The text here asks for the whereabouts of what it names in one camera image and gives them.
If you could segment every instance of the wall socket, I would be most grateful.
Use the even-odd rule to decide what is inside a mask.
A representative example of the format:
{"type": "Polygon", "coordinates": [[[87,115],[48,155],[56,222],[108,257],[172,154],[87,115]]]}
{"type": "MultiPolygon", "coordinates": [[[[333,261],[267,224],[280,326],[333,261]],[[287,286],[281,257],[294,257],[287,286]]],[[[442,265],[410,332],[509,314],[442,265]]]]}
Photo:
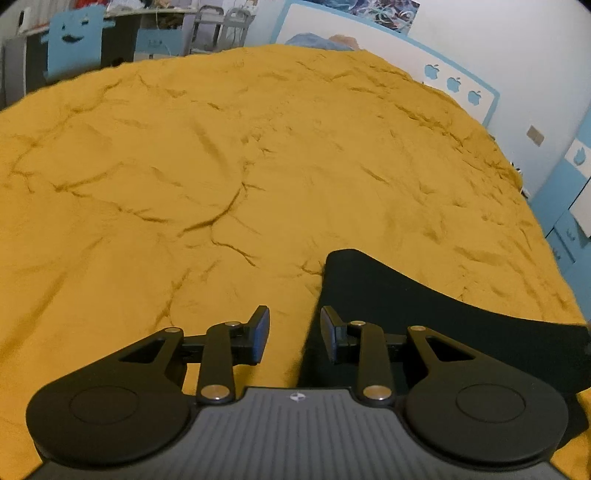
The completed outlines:
{"type": "Polygon", "coordinates": [[[531,138],[531,141],[535,143],[538,147],[544,141],[544,135],[542,135],[540,131],[533,125],[530,125],[530,129],[527,131],[527,136],[531,138]]]}

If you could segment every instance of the gray chair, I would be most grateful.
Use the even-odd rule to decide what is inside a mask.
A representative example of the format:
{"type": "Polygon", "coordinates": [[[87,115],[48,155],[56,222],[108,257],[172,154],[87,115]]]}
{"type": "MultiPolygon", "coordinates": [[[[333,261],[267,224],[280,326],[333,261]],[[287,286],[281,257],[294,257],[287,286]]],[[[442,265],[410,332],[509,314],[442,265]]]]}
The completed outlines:
{"type": "Polygon", "coordinates": [[[193,44],[197,38],[199,27],[202,25],[214,25],[212,39],[210,44],[206,44],[203,48],[190,49],[191,53],[213,53],[222,50],[227,50],[234,46],[243,47],[248,33],[248,27],[254,20],[254,16],[243,8],[232,8],[224,15],[223,8],[213,5],[203,5],[196,16],[193,30],[193,44]],[[229,29],[234,30],[234,36],[231,42],[228,42],[229,29]]]}

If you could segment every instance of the blue apple sticker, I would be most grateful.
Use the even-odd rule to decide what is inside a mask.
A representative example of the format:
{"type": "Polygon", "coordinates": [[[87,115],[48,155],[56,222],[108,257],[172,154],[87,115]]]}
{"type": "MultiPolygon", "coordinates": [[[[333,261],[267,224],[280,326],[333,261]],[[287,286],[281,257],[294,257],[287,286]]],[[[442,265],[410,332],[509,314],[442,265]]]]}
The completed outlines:
{"type": "Polygon", "coordinates": [[[474,90],[471,90],[468,93],[468,101],[472,104],[472,105],[478,105],[480,104],[480,99],[482,98],[482,96],[480,95],[480,90],[478,90],[477,92],[475,92],[474,90]]]}
{"type": "Polygon", "coordinates": [[[574,156],[574,164],[579,167],[585,162],[585,160],[587,160],[587,155],[585,155],[585,149],[581,147],[581,150],[579,150],[574,156]]]}
{"type": "Polygon", "coordinates": [[[455,79],[453,77],[449,77],[447,79],[447,89],[450,92],[453,92],[453,93],[459,92],[460,91],[460,85],[461,85],[460,77],[458,77],[457,79],[455,79]]]}
{"type": "Polygon", "coordinates": [[[437,80],[437,74],[439,65],[425,65],[425,77],[431,80],[437,80]]]}

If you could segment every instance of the wrinkled fabric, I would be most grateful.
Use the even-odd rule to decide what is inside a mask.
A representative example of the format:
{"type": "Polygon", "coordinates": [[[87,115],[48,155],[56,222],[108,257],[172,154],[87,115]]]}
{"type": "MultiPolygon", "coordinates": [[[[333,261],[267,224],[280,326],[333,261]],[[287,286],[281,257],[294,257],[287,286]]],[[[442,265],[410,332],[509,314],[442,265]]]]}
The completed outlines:
{"type": "MultiPolygon", "coordinates": [[[[485,129],[365,51],[124,64],[4,111],[0,145],[3,480],[39,462],[24,414],[41,386],[171,325],[202,334],[266,304],[262,364],[237,383],[293,385],[335,249],[494,312],[583,322],[485,129]]],[[[556,464],[588,478],[589,440],[571,444],[556,464]]]]}
{"type": "Polygon", "coordinates": [[[320,48],[321,50],[354,50],[354,48],[349,47],[345,43],[333,41],[331,39],[327,40],[313,33],[298,33],[286,41],[285,45],[292,45],[294,47],[320,48]]]}

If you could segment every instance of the poster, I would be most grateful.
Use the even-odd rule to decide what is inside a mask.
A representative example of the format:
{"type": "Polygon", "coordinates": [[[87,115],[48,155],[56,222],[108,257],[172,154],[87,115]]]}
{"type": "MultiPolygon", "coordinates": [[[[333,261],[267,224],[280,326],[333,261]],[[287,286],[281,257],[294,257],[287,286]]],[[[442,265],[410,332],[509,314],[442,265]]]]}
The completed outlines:
{"type": "Polygon", "coordinates": [[[407,35],[413,26],[420,4],[414,0],[313,0],[383,27],[407,35]]]}

